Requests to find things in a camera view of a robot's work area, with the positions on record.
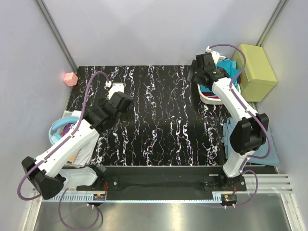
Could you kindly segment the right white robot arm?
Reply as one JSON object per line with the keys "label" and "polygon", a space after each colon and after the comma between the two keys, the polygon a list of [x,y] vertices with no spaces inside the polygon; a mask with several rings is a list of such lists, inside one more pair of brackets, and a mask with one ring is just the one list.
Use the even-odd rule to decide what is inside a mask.
{"label": "right white robot arm", "polygon": [[219,187],[229,191],[235,186],[248,159],[266,143],[269,118],[265,113],[259,114],[245,101],[234,87],[227,71],[216,67],[211,53],[196,56],[192,61],[189,77],[195,83],[211,89],[236,123],[230,135],[233,151],[218,176]]}

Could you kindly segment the teal t shirt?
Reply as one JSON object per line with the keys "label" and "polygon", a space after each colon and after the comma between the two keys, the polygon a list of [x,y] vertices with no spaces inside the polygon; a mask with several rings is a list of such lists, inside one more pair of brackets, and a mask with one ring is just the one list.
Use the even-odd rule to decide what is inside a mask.
{"label": "teal t shirt", "polygon": [[237,69],[236,66],[237,66],[236,61],[232,61],[229,58],[218,61],[216,64],[216,67],[224,68],[231,79],[233,79],[241,71],[240,69]]}

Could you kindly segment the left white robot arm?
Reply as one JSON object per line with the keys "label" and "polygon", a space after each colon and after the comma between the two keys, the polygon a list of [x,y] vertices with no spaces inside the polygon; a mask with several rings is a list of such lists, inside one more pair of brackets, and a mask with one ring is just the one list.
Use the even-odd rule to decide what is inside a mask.
{"label": "left white robot arm", "polygon": [[104,100],[82,112],[73,129],[43,154],[27,156],[21,165],[25,176],[39,195],[48,200],[64,187],[89,186],[97,191],[103,187],[104,179],[96,167],[63,169],[66,162],[87,143],[101,133],[112,129],[119,120],[128,120],[133,110],[133,98],[123,92],[115,92],[111,99]]}

